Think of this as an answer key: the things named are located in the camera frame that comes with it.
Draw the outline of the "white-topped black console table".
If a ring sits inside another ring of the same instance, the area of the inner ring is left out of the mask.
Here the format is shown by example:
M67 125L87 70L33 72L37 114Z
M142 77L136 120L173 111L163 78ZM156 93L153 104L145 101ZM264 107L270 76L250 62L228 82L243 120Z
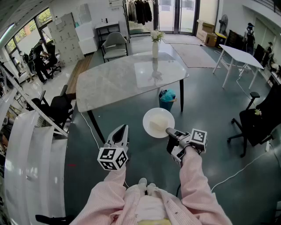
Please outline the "white-topped black console table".
M101 23L95 26L99 47L106 41L110 33L120 32L119 22Z

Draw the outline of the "white plastic sheets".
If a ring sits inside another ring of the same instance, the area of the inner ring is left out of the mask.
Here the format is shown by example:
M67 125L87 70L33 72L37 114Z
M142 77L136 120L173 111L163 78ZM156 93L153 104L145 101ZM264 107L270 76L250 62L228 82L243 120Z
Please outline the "white plastic sheets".
M36 111L20 114L8 142L4 194L13 225L43 225L36 215L65 217L64 167L67 139L54 127L38 127Z

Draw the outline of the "large beige rug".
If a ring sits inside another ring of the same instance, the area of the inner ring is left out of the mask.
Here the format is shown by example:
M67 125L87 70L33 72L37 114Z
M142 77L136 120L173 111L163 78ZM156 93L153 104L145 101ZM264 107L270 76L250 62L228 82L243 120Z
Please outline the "large beige rug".
M215 68L216 62L198 45L171 44L188 68Z

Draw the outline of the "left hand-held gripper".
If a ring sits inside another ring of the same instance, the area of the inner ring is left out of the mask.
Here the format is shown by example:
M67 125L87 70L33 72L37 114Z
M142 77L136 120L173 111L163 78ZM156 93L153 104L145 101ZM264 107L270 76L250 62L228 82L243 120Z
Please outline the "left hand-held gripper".
M100 148L97 161L105 171L119 171L129 160L129 126L123 124L112 131L107 139L111 146Z

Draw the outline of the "white round plate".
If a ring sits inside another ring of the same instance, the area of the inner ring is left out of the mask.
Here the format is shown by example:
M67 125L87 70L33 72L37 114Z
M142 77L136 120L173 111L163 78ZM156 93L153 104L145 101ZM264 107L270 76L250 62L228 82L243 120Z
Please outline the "white round plate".
M166 133L166 131L157 131L154 129L150 128L149 122L150 119L153 115L155 114L161 114L163 116L165 116L168 119L168 128L174 128L175 127L175 120L173 115L167 111L166 109L163 108L153 108L148 110L144 117L143 117L143 127L145 129L145 131L152 137L154 138L165 138L168 136L168 134Z

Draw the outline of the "small beige rug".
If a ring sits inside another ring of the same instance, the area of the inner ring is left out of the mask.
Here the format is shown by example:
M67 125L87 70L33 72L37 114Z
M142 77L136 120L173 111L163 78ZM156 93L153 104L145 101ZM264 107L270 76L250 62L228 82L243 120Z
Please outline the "small beige rug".
M196 36L190 35L165 35L163 38L165 44L190 44L205 46L205 44Z

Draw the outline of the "black standing fan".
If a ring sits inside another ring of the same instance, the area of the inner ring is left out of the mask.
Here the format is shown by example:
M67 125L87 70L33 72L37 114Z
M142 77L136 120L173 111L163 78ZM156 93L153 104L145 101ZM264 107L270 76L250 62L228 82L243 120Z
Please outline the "black standing fan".
M227 15L223 15L222 18L219 20L219 23L220 23L219 33L226 36L227 35L227 25L228 25Z

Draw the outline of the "glass door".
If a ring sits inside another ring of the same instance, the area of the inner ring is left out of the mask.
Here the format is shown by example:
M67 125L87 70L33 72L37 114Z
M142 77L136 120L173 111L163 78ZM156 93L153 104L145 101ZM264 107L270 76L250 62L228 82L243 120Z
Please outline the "glass door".
M153 28L165 34L195 36L200 0L152 0Z

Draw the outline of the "white folding table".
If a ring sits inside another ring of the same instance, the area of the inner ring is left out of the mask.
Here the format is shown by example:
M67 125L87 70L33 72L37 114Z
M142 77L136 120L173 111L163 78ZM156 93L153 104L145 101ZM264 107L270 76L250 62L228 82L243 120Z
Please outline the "white folding table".
M222 45L220 44L219 45L223 50L220 54L220 57L216 63L216 66L215 68L213 69L213 74L215 73L216 69L218 68L218 65L219 63L223 63L223 60L222 60L222 57L224 55L224 53L227 53L231 56L231 62L230 64L224 64L225 68L227 69L227 74L226 74L226 77L225 77L225 80L224 80L224 83L222 85L222 88L225 87L226 85L226 82L228 80L228 77L230 75L230 72L231 72L231 69L234 65L234 61L236 62L242 62L244 63L243 65L243 68L245 68L246 66L250 65L250 66L253 66L256 68L256 71L255 72L252 72L254 74L254 77L249 85L249 90L251 89L257 75L258 75L258 72L259 72L259 69L263 69L262 65L257 61L257 59L255 59L251 54L247 53L247 52L244 52L244 51L241 51L241 50L238 50L238 49L235 49L233 47L229 47L229 46L226 46L226 45Z

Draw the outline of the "pale yellow food block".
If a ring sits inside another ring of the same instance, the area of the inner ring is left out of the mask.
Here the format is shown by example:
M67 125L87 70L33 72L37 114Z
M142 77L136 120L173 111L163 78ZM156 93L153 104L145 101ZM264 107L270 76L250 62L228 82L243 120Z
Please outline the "pale yellow food block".
M149 125L151 129L165 131L168 127L168 119L161 114L155 114L151 117Z

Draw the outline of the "white locker cabinet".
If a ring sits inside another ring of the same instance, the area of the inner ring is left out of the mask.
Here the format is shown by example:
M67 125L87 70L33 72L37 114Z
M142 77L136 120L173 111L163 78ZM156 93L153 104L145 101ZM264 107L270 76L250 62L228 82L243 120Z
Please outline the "white locker cabinet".
M84 59L71 13L63 15L47 26L63 65L76 64Z

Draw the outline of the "white flower bouquet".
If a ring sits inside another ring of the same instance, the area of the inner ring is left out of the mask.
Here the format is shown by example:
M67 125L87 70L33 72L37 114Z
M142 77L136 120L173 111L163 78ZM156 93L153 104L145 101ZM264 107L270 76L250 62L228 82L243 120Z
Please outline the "white flower bouquet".
M154 43L161 41L164 35L165 35L164 32L159 30L152 30L150 34L152 42Z

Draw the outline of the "yellow-topped black bin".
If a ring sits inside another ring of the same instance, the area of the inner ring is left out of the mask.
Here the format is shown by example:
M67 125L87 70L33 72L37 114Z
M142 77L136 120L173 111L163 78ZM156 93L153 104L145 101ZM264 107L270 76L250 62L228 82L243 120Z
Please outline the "yellow-topped black bin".
M217 35L215 47L221 48L220 44L224 45L226 40L227 40L227 37L225 35L221 34L221 33L218 33L218 32L215 32L215 34Z

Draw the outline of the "clothes rack with dark clothes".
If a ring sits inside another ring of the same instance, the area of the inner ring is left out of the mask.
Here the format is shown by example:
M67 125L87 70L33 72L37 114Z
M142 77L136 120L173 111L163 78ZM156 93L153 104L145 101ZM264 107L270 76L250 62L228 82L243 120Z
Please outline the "clothes rack with dark clothes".
M154 28L153 0L122 0L129 39L148 35Z

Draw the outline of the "person's right forearm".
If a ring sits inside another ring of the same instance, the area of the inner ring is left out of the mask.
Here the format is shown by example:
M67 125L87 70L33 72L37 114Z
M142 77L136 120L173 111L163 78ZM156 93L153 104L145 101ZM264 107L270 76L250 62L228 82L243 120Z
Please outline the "person's right forearm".
M190 225L232 225L202 171L202 158L188 146L180 169L182 204Z

